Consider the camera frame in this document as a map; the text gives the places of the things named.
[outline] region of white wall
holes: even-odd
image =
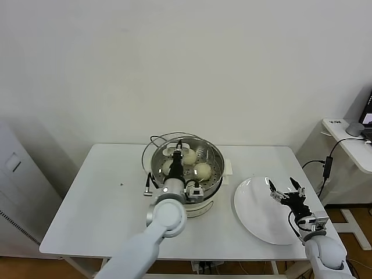
[[[61,193],[96,142],[297,151],[372,77],[372,1],[4,0],[0,117]]]

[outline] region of white cabinet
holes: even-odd
[[[61,197],[0,122],[0,256],[53,258],[38,247]]]

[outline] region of stainless steel steamer basket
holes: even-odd
[[[222,184],[223,172],[225,168],[224,158],[218,148],[206,141],[205,139],[199,138],[194,135],[183,135],[179,137],[174,137],[163,144],[161,144],[156,151],[153,153],[151,158],[151,172],[155,176],[155,180],[160,187],[163,187],[164,174],[161,171],[163,163],[167,160],[170,160],[170,156],[165,156],[163,150],[167,148],[167,145],[170,142],[178,142],[179,140],[182,143],[186,143],[193,149],[196,153],[197,159],[196,164],[198,163],[207,163],[212,168],[212,176],[208,180],[200,182],[201,187],[204,190],[204,200],[206,201],[211,196],[213,196]],[[194,165],[184,164],[184,178],[186,181],[189,179],[195,179],[194,174]]]

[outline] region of computer monitor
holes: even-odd
[[[362,123],[365,128],[372,128],[372,92],[360,116],[359,123]]]

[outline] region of white table base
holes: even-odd
[[[359,227],[357,221],[355,220],[350,210],[348,209],[340,210],[347,223],[333,223],[333,226],[335,227],[336,231],[339,234],[353,233],[360,247],[363,250],[365,251],[372,250],[371,244],[368,242],[368,239],[364,235],[362,229]]]

